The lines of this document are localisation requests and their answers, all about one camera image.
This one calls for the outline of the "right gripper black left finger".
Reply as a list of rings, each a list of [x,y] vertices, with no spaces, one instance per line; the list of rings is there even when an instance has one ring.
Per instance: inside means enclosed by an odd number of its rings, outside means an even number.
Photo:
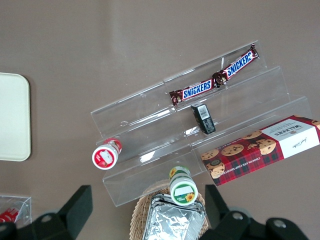
[[[47,213],[33,223],[17,228],[0,224],[2,240],[75,240],[93,211],[92,187],[82,185],[56,213]]]

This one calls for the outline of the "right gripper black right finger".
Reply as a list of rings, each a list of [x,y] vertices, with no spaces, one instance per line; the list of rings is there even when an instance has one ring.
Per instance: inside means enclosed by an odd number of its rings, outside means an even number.
[[[240,210],[230,210],[215,185],[205,186],[205,210],[211,228],[201,240],[307,240],[292,221],[269,218],[259,223]]]

